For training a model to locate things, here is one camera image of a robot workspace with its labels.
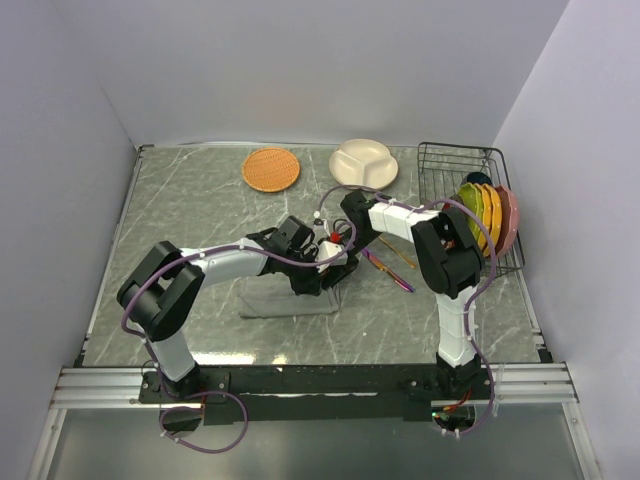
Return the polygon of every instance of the orange woven placemat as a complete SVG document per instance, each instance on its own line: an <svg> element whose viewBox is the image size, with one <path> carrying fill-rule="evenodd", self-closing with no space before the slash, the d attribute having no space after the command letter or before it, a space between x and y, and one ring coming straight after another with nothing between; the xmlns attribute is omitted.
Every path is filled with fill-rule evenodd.
<svg viewBox="0 0 640 480"><path fill-rule="evenodd" d="M300 175L300 162L289 150L262 148L242 164L242 177L261 192L279 192L293 185Z"/></svg>

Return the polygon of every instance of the white divided plate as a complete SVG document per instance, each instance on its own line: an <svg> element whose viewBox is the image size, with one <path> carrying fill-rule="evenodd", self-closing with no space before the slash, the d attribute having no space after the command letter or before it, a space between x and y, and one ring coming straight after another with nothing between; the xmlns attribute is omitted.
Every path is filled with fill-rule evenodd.
<svg viewBox="0 0 640 480"><path fill-rule="evenodd" d="M329 159L331 175L342 185L364 185L376 190L398 175L398 162L389 149L375 140L344 142Z"/></svg>

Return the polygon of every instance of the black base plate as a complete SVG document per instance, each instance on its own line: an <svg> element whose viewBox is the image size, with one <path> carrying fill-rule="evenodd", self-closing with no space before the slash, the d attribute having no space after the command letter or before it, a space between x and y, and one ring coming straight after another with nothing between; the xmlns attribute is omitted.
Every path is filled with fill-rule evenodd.
<svg viewBox="0 0 640 480"><path fill-rule="evenodd" d="M451 388L447 372L433 364L201 366L201 390L224 390L241 397L252 421L400 417L430 421L432 400L488 399L486 371ZM163 395L156 372L144 374L140 403L185 403ZM194 404L200 399L192 400ZM242 421L233 400L211 395L204 423Z"/></svg>

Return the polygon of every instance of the white enclosure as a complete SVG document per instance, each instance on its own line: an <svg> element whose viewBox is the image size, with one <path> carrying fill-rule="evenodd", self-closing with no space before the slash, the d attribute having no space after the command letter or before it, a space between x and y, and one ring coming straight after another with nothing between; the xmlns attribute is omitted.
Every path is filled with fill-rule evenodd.
<svg viewBox="0 0 640 480"><path fill-rule="evenodd" d="M367 137L505 152L540 324L635 478L638 25L634 0L5 2L0 477L82 344L132 143Z"/></svg>
<svg viewBox="0 0 640 480"><path fill-rule="evenodd" d="M638 476L639 21L633 0L571 2L495 142L523 206L540 324L605 477L620 479Z"/></svg>
<svg viewBox="0 0 640 480"><path fill-rule="evenodd" d="M135 152L53 5L0 14L0 478L24 478L78 354Z"/></svg>
<svg viewBox="0 0 640 480"><path fill-rule="evenodd" d="M490 144L566 0L53 0L136 144Z"/></svg>

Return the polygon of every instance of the gray cloth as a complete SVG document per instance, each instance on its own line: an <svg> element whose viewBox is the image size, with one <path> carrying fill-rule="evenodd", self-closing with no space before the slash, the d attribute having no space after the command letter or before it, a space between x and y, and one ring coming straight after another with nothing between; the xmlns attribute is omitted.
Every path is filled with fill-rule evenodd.
<svg viewBox="0 0 640 480"><path fill-rule="evenodd" d="M238 314L242 318L317 315L340 310L337 286L317 297L296 295L291 290L289 279L281 274L244 278L238 300Z"/></svg>

